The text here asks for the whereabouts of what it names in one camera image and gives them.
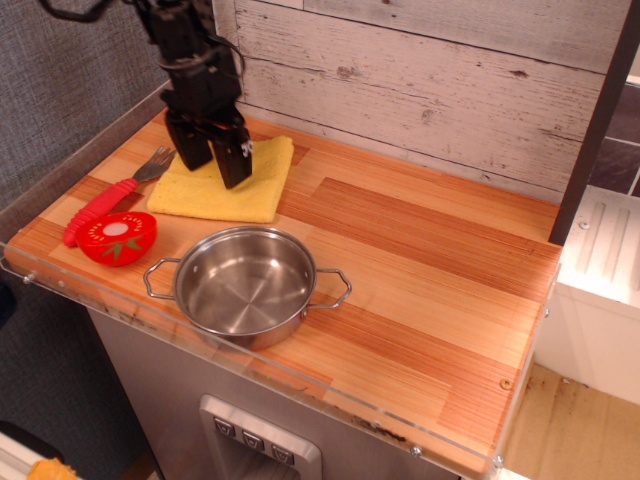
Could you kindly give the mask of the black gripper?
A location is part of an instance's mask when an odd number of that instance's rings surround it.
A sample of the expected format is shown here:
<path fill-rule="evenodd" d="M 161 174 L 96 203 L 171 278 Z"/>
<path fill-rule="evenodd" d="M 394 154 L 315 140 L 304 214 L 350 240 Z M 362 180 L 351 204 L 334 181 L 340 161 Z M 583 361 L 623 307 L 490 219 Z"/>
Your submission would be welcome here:
<path fill-rule="evenodd" d="M 253 143 L 236 107 L 241 59 L 234 47 L 160 49 L 160 66 L 171 81 L 161 94 L 171 140 L 189 171 L 209 163 L 213 150 L 226 189 L 253 173 Z"/>

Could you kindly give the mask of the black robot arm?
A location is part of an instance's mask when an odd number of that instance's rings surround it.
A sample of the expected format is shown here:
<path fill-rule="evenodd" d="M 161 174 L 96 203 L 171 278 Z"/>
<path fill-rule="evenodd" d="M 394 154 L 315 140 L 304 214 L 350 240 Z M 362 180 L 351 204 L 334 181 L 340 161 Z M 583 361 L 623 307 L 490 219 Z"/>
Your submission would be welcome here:
<path fill-rule="evenodd" d="M 136 1 L 171 87 L 161 93 L 166 126 L 185 166 L 217 162 L 232 189 L 252 175 L 252 141 L 236 108 L 242 90 L 236 47 L 207 29 L 192 1 Z"/>

